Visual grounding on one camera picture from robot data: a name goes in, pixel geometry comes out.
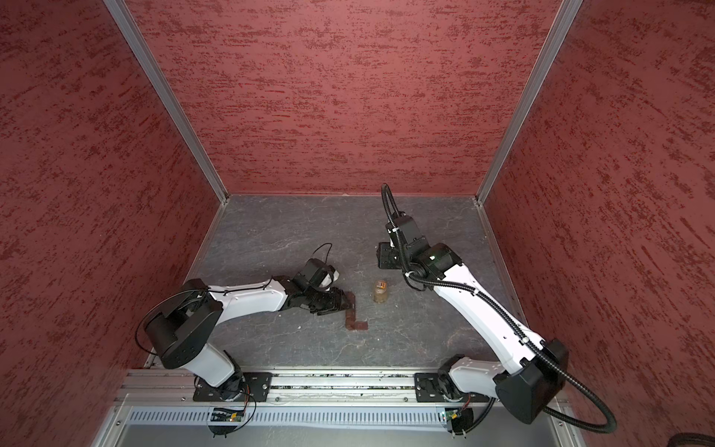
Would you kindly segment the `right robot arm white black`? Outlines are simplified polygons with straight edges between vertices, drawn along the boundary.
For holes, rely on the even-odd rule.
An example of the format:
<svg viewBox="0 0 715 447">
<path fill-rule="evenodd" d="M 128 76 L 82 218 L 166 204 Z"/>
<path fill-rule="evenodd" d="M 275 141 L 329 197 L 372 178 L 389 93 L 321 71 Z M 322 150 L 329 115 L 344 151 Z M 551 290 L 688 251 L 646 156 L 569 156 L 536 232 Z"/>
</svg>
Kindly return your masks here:
<svg viewBox="0 0 715 447">
<path fill-rule="evenodd" d="M 456 356 L 442 370 L 447 383 L 462 393 L 477 393 L 502 402 L 524 424 L 545 411 L 562 390 L 565 378 L 536 356 L 533 343 L 562 370 L 569 353 L 557 339 L 547 342 L 516 320 L 480 285 L 448 246 L 440 243 L 410 258 L 406 278 L 432 290 L 454 307 L 480 334 L 497 357 L 496 362 Z"/>
</svg>

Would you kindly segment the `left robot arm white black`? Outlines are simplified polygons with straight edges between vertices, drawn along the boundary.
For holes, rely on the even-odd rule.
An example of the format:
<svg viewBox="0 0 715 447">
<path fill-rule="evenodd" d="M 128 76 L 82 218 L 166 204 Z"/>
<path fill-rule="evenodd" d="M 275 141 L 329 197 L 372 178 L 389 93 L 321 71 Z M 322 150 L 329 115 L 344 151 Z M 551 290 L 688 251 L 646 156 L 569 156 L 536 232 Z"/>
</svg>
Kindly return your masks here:
<svg viewBox="0 0 715 447">
<path fill-rule="evenodd" d="M 308 280 L 272 277 L 239 287 L 209 286 L 196 279 L 152 308 L 139 323 L 166 369 L 186 369 L 219 389 L 240 380 L 238 364 L 210 344 L 214 329 L 229 320 L 293 308 L 329 315 L 351 308 L 348 294 Z"/>
</svg>

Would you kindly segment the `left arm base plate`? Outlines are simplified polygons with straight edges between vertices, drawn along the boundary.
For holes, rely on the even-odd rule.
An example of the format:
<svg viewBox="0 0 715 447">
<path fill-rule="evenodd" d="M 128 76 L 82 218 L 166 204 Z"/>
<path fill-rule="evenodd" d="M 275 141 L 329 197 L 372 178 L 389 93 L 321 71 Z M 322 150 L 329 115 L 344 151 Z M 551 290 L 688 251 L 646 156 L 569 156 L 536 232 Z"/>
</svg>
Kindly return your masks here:
<svg viewBox="0 0 715 447">
<path fill-rule="evenodd" d="M 218 387 L 209 385 L 203 378 L 195 376 L 194 402 L 265 402 L 270 391 L 273 374 L 271 372 L 241 372 L 232 374 Z"/>
</svg>

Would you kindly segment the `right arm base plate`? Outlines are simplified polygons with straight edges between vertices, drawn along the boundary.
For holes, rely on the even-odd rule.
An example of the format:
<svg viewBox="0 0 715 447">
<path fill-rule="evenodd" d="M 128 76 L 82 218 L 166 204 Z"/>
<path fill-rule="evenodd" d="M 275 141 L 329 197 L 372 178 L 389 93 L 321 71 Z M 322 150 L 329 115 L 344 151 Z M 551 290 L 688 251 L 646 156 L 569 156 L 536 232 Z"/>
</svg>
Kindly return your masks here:
<svg viewBox="0 0 715 447">
<path fill-rule="evenodd" d="M 489 402 L 489 398 L 476 393 L 460 391 L 448 374 L 417 372 L 413 376 L 417 402 L 467 403 Z"/>
</svg>

